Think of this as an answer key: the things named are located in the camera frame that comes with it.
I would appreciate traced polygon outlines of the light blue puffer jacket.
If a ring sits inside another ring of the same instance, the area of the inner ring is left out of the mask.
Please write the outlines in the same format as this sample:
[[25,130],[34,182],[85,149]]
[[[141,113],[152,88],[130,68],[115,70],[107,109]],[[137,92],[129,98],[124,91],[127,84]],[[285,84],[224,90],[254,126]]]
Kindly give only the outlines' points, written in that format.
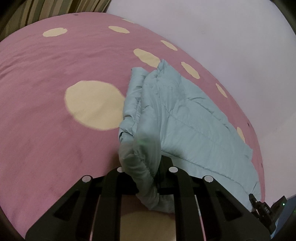
[[154,184],[162,156],[189,175],[212,176],[248,210],[261,198],[252,149],[200,87],[162,60],[132,69],[118,133],[119,161],[150,210],[172,213],[174,199]]

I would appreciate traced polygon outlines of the striped headboard cushion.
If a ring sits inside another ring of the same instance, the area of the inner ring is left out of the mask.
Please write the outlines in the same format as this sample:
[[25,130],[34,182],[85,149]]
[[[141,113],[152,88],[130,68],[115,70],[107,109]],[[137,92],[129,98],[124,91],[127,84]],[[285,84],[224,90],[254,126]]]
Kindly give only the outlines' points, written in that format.
[[1,1],[1,40],[37,21],[81,12],[105,13],[111,0]]

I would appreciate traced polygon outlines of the pink dotted bed sheet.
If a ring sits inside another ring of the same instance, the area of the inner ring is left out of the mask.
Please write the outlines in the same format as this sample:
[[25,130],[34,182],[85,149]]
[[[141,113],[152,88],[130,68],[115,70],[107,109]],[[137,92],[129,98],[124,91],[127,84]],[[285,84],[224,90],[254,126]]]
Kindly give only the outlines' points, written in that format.
[[200,87],[253,151],[265,199],[262,156],[249,119],[226,88],[188,52],[121,17],[55,16],[1,42],[1,208],[28,229],[83,175],[118,165],[118,127],[131,69],[166,60]]

